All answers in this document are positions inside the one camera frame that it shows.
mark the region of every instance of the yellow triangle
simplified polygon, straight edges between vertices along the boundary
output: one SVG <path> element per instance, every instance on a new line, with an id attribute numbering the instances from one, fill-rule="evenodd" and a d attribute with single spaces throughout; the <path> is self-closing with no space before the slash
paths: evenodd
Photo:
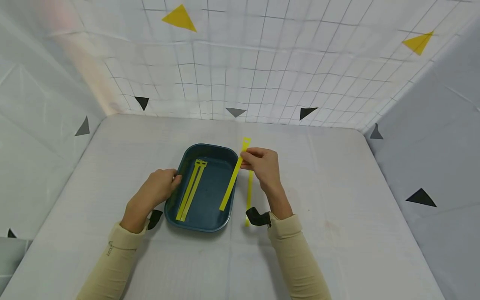
<path id="1" fill-rule="evenodd" d="M 417 53 L 418 55 L 421 55 L 423 50 L 425 49 L 425 46 L 427 46 L 428 41 L 432 36 L 433 36 L 433 31 L 429 33 L 425 33 L 424 35 L 421 35 L 421 36 L 416 36 L 414 38 L 405 40 L 402 43 L 408 48 L 410 48 L 410 50 L 412 50 L 413 52 Z"/>
<path id="2" fill-rule="evenodd" d="M 162 19 L 162 21 L 176 27 L 181 27 L 197 32 L 183 4 L 172 10 L 172 12 L 166 15 L 165 18 Z"/>

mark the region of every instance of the right hand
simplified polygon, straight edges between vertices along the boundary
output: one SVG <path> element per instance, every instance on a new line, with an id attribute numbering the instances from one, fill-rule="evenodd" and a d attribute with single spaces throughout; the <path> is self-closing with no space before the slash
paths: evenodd
<path id="1" fill-rule="evenodd" d="M 269 194 L 272 191 L 282 190 L 280 182 L 280 168 L 278 166 L 278 154 L 270 149 L 248 148 L 240 153 L 243 162 L 240 168 L 255 172 L 260 187 Z"/>
<path id="2" fill-rule="evenodd" d="M 248 148 L 240 156 L 243 158 L 240 167 L 255 172 L 272 213 L 280 220 L 292 216 L 292 208 L 280 182 L 277 153 L 270 149 Z"/>

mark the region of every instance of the grid pattern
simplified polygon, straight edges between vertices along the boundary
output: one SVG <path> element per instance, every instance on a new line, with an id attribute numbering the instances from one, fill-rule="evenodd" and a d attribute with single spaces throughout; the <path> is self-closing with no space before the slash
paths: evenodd
<path id="1" fill-rule="evenodd" d="M 479 9 L 477 1 L 459 0 L 72 3 L 81 21 L 76 32 L 105 49 L 113 105 L 124 113 L 360 131 L 415 84 Z M 161 21 L 180 4 L 197 33 Z M 402 44 L 432 30 L 421 56 Z M 134 96 L 150 98 L 145 111 Z M 299 120 L 310 107 L 318 109 Z M 225 108 L 247 111 L 234 118 Z"/>

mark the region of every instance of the plastic tray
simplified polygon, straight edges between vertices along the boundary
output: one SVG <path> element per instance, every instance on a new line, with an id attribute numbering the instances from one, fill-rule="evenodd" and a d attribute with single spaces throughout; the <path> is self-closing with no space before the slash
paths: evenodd
<path id="1" fill-rule="evenodd" d="M 197 159 L 206 161 L 207 166 L 187 217 L 182 222 L 175 218 Z M 181 184 L 165 203 L 167 221 L 177 227 L 203 232 L 214 232 L 225 226 L 230 219 L 236 182 L 225 210 L 221 211 L 219 207 L 237 160 L 238 156 L 232 149 L 221 146 L 195 144 L 188 148 L 178 168 L 178 174 L 182 175 Z"/>

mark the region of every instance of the white wall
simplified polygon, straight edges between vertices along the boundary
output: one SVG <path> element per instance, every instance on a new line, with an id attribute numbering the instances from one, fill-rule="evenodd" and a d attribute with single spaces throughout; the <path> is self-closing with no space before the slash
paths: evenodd
<path id="1" fill-rule="evenodd" d="M 480 295 L 480 19 L 367 140 L 447 300 Z M 407 202 L 420 188 L 437 207 Z"/>
<path id="2" fill-rule="evenodd" d="M 105 117 L 25 4 L 0 1 L 0 294 Z"/>
<path id="3" fill-rule="evenodd" d="M 72 0 L 122 113 L 368 129 L 479 9 L 457 0 Z M 162 21 L 179 5 L 196 32 Z M 421 55 L 402 41 L 434 31 Z M 135 96 L 148 97 L 145 110 Z M 238 117 L 226 109 L 245 112 Z M 300 120 L 302 108 L 317 108 Z"/>

